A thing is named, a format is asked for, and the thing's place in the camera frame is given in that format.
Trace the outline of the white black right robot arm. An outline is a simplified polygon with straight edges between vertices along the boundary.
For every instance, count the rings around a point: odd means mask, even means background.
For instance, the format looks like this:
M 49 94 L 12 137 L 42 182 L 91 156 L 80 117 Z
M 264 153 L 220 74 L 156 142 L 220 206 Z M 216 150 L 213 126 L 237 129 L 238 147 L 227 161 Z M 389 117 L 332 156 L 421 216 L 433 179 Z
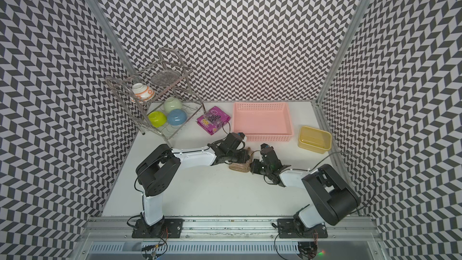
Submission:
M 251 173 L 262 175 L 269 185 L 306 190 L 310 203 L 297 211 L 292 225 L 298 233 L 317 225 L 335 226 L 360 205 L 353 188 L 329 164 L 318 164 L 312 170 L 292 169 L 283 165 L 274 148 L 261 144 L 261 159 L 250 164 Z

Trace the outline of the brown striped square dishcloth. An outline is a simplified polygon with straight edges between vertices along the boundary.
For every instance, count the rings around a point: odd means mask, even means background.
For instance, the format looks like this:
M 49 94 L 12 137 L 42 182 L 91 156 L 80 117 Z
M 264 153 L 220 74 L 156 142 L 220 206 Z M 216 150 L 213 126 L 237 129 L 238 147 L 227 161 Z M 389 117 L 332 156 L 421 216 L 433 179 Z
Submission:
M 251 171 L 250 164 L 253 162 L 253 153 L 254 151 L 251 148 L 247 148 L 247 156 L 248 159 L 244 163 L 237 163 L 233 162 L 229 165 L 229 169 L 236 171 L 236 172 L 242 172 L 242 173 L 249 173 Z

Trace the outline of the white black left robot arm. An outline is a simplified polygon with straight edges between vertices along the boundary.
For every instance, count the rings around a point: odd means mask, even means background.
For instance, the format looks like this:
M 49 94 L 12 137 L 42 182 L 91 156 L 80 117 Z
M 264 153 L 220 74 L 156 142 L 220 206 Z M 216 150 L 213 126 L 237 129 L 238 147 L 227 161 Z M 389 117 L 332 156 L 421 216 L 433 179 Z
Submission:
M 159 145 L 135 170 L 135 182 L 143 188 L 145 224 L 155 226 L 164 219 L 163 193 L 178 171 L 248 161 L 250 153 L 245 148 L 244 139 L 244 133 L 231 132 L 203 148 L 173 149 L 168 144 Z

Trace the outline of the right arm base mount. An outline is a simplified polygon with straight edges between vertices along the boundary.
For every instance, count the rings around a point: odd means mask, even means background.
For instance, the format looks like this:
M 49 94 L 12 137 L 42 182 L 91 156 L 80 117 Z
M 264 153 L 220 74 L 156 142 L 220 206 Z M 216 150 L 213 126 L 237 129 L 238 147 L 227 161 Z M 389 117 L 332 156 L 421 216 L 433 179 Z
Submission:
M 279 237 L 282 239 L 328 238 L 327 228 L 324 223 L 309 228 L 302 223 L 297 215 L 292 218 L 277 219 L 276 223 L 273 223 L 272 226 L 277 229 Z

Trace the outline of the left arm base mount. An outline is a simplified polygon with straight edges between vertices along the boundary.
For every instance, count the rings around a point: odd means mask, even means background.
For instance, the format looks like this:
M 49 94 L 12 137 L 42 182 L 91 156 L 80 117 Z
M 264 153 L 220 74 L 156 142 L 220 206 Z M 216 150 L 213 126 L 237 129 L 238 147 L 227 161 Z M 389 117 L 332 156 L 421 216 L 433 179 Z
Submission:
M 158 223 L 149 226 L 146 221 L 141 218 L 135 223 L 132 231 L 132 238 L 180 238 L 184 219 L 182 218 L 162 218 Z

